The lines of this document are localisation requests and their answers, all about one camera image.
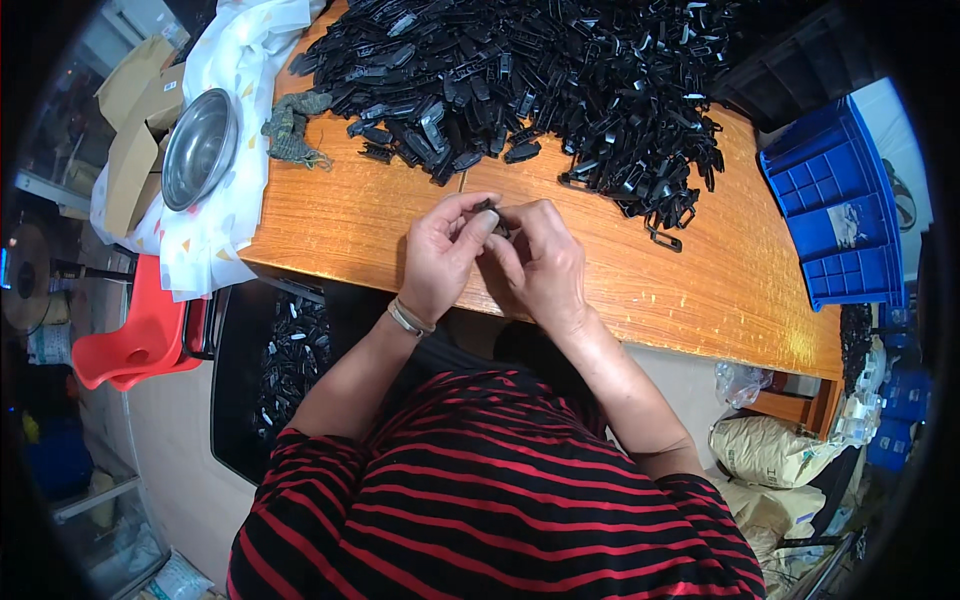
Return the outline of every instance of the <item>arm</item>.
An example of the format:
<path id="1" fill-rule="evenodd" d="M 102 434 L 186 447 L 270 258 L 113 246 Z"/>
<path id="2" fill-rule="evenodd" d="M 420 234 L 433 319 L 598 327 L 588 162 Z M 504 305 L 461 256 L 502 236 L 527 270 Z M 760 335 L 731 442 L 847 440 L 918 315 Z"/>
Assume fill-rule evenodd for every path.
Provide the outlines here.
<path id="1" fill-rule="evenodd" d="M 703 475 L 690 434 L 584 299 L 584 249 L 554 205 L 540 200 L 500 212 L 520 233 L 513 244 L 491 236 L 487 248 L 530 316 L 587 382 L 623 447 L 652 479 Z"/>
<path id="2" fill-rule="evenodd" d="M 467 223 L 465 212 L 486 199 L 500 200 L 487 192 L 448 196 L 410 226 L 398 297 L 421 323 L 435 324 L 463 293 L 473 259 L 499 220 L 486 210 Z M 384 313 L 310 390 L 290 426 L 310 437 L 361 439 L 417 341 Z"/>

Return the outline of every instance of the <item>wooden table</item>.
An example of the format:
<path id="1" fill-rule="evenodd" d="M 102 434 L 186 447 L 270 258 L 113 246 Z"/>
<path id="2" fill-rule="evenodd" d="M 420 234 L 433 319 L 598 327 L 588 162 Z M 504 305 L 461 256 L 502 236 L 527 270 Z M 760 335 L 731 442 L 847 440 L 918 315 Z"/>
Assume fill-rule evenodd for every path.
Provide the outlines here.
<path id="1" fill-rule="evenodd" d="M 321 16 L 291 59 L 345 8 L 338 2 Z M 275 95 L 311 85 L 311 78 L 283 69 Z M 696 219 L 678 233 L 679 254 L 651 242 L 642 221 L 623 218 L 612 202 L 559 185 L 570 158 L 553 137 L 540 139 L 536 158 L 509 166 L 484 158 L 442 189 L 399 159 L 384 166 L 359 156 L 360 138 L 349 139 L 347 122 L 328 113 L 310 120 L 306 141 L 334 159 L 332 172 L 271 160 L 260 227 L 240 255 L 394 291 L 410 221 L 441 196 L 490 190 L 502 193 L 505 204 L 549 198 L 587 249 L 588 301 L 619 339 L 838 380 L 839 306 L 810 309 L 790 233 L 756 167 L 754 130 L 720 108 L 710 117 L 724 127 L 717 140 L 727 171 L 717 175 L 715 193 L 701 193 Z M 704 187 L 695 174 L 689 184 Z M 476 269 L 457 305 L 516 313 L 494 301 Z"/>

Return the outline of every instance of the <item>red and black striped shirt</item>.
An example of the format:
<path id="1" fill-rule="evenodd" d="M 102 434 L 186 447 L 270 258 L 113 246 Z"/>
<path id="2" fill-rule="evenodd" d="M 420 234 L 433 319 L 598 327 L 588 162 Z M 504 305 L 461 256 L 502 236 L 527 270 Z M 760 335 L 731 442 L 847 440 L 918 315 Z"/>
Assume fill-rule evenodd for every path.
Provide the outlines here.
<path id="1" fill-rule="evenodd" d="M 438 375 L 363 443 L 285 430 L 230 597 L 764 595 L 710 483 L 651 481 L 582 407 L 516 375 Z"/>

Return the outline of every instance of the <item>green cloth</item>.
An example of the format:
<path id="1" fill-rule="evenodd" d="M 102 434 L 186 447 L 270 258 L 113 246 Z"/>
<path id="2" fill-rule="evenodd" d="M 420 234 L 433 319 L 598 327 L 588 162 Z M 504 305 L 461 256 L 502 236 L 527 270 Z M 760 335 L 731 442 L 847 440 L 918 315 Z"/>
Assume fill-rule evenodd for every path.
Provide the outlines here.
<path id="1" fill-rule="evenodd" d="M 306 118 L 313 114 L 320 114 L 330 108 L 333 97 L 330 94 L 318 94 L 315 91 L 304 91 L 296 94 L 285 94 L 274 105 L 270 120 L 263 124 L 260 133 L 270 136 L 270 158 L 278 158 L 288 162 L 306 165 L 308 169 L 318 163 L 329 164 L 326 155 L 315 148 L 310 148 L 303 139 L 306 131 Z"/>

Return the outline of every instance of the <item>red plastic chair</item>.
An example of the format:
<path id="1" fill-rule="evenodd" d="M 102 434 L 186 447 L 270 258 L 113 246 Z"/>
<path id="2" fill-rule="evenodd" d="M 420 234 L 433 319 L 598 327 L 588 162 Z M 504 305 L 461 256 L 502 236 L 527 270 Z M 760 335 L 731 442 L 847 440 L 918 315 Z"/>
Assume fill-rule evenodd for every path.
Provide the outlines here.
<path id="1" fill-rule="evenodd" d="M 124 382 L 131 381 L 129 375 L 146 377 L 184 367 L 180 358 L 186 304 L 174 302 L 169 291 L 160 289 L 159 257 L 141 254 L 127 321 L 112 333 L 83 336 L 74 343 L 77 378 L 93 390 L 108 379 L 119 378 L 121 385 L 126 385 Z"/>
<path id="2" fill-rule="evenodd" d="M 173 367 L 163 373 L 156 372 L 138 372 L 128 375 L 117 375 L 111 377 L 108 381 L 119 392 L 127 392 L 134 385 L 140 383 L 147 377 L 153 377 L 158 374 L 168 372 L 182 372 L 196 369 L 203 362 L 197 358 L 205 352 L 204 345 L 204 324 L 207 300 L 195 300 L 188 302 L 186 323 L 184 324 L 183 352 Z"/>

